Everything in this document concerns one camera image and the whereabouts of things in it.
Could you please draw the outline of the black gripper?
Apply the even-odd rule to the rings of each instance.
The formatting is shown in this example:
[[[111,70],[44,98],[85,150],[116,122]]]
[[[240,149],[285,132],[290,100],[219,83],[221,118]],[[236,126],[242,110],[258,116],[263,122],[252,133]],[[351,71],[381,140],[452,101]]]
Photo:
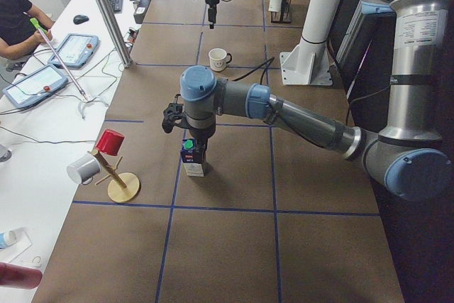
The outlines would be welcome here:
[[[216,6],[218,4],[218,0],[205,0],[205,2],[209,6],[208,8],[209,28],[214,29],[214,26],[216,24]]]
[[[207,149],[207,139],[189,139],[189,159],[191,161],[205,161]]]

